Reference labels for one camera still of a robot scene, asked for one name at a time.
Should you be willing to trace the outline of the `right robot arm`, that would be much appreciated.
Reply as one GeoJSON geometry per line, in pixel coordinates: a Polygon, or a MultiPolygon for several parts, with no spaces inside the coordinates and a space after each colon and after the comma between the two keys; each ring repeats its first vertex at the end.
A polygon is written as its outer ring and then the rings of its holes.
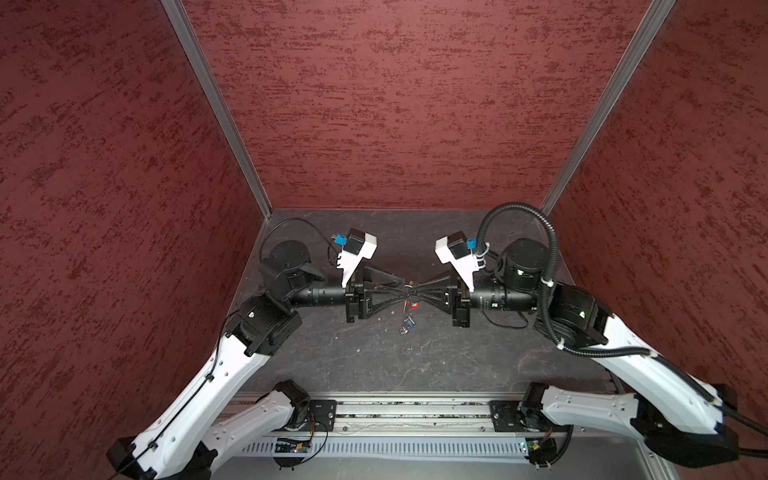
{"type": "Polygon", "coordinates": [[[534,382],[517,406],[521,427],[591,427],[640,440],[687,468],[739,458],[738,436],[726,424],[737,412],[734,393],[676,367],[588,292],[555,281],[556,244],[520,238],[486,279],[479,274],[489,253],[479,239],[457,232],[438,239],[435,253],[453,269],[440,288],[455,324],[466,325],[472,311],[533,312],[535,330],[558,350],[595,361],[632,389],[592,394],[534,382]]]}

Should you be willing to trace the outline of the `circuit board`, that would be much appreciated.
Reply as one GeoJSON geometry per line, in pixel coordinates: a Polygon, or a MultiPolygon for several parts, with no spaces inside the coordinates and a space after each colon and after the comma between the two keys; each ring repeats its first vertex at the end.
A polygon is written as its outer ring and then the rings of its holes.
{"type": "Polygon", "coordinates": [[[546,440],[530,440],[526,442],[525,458],[537,467],[547,466],[558,454],[557,442],[554,438],[546,440]]]}
{"type": "Polygon", "coordinates": [[[313,447],[311,439],[277,438],[274,445],[275,454],[308,455],[313,447]]]}

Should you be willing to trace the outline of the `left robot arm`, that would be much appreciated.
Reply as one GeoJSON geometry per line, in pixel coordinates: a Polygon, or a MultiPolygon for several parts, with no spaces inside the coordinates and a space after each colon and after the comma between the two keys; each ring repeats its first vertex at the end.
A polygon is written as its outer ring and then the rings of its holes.
{"type": "Polygon", "coordinates": [[[291,380],[228,420],[219,415],[244,383],[301,326],[301,307],[342,304],[348,320],[375,311],[366,298],[375,236],[352,229],[330,245],[335,278],[316,268],[298,241],[276,245],[260,262],[263,291],[228,315],[207,363],[170,407],[135,437],[117,440],[107,458],[129,479],[208,479],[250,441],[289,427],[312,427],[310,396],[291,380]]]}

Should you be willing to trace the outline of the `aluminium mounting rail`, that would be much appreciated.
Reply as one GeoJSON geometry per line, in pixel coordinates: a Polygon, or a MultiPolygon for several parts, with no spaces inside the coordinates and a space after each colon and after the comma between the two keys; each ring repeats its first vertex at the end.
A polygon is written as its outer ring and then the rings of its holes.
{"type": "Polygon", "coordinates": [[[312,392],[334,400],[333,437],[491,437],[490,403],[516,401],[521,392],[312,392]]]}

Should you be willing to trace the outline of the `right aluminium corner post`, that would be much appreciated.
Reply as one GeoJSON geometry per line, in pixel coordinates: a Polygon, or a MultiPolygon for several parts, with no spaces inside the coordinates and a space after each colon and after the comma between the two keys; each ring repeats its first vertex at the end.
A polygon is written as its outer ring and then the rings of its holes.
{"type": "Polygon", "coordinates": [[[541,210],[546,214],[550,214],[554,210],[675,4],[675,0],[653,0],[650,2],[584,128],[542,202],[541,210]]]}

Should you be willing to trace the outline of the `left aluminium corner post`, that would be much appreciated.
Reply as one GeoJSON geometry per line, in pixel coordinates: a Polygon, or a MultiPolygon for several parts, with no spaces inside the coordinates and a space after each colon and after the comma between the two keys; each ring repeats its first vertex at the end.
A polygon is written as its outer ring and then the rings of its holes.
{"type": "Polygon", "coordinates": [[[247,185],[265,219],[272,217],[273,207],[254,162],[238,130],[236,122],[205,56],[182,1],[162,0],[161,5],[198,79],[211,110],[237,161],[247,185]]]}

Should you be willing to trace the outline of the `left circuit board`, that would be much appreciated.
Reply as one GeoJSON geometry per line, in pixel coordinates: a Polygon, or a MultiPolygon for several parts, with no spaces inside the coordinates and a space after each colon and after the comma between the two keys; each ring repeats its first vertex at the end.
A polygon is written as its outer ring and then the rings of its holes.
{"type": "Polygon", "coordinates": [[[308,455],[313,447],[311,439],[277,438],[274,445],[275,454],[308,455]]]}

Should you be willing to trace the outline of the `aluminium corner post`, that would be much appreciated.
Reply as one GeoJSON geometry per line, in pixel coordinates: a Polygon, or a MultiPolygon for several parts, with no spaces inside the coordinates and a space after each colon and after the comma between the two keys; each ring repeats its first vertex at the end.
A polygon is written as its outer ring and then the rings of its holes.
{"type": "Polygon", "coordinates": [[[265,219],[272,217],[273,207],[254,162],[238,130],[236,122],[205,56],[182,1],[162,0],[161,5],[198,79],[211,110],[237,161],[247,185],[265,219]]]}
{"type": "Polygon", "coordinates": [[[550,214],[554,210],[675,4],[675,0],[653,0],[650,2],[584,128],[542,202],[541,210],[546,214],[550,214]]]}

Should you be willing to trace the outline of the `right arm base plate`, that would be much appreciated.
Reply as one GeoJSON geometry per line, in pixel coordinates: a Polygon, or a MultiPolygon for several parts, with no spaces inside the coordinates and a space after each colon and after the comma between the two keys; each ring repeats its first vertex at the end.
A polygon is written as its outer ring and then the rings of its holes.
{"type": "Polygon", "coordinates": [[[519,409],[519,401],[491,400],[489,402],[490,419],[496,433],[539,432],[535,426],[527,424],[525,415],[519,409]]]}

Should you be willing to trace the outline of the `right circuit board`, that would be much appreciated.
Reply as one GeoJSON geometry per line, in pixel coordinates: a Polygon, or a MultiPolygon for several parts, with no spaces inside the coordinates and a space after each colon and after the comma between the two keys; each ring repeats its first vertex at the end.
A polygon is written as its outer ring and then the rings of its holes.
{"type": "Polygon", "coordinates": [[[530,440],[526,442],[525,458],[537,467],[547,466],[558,454],[557,442],[554,438],[546,440],[530,440]]]}

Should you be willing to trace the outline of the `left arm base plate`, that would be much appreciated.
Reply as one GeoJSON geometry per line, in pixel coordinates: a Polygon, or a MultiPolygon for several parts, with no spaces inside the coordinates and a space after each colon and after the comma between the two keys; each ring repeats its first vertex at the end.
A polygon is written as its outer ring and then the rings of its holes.
{"type": "Polygon", "coordinates": [[[299,417],[301,420],[295,429],[300,432],[310,432],[312,428],[320,432],[328,430],[332,432],[336,421],[338,402],[332,399],[312,399],[308,403],[305,413],[299,417]]]}

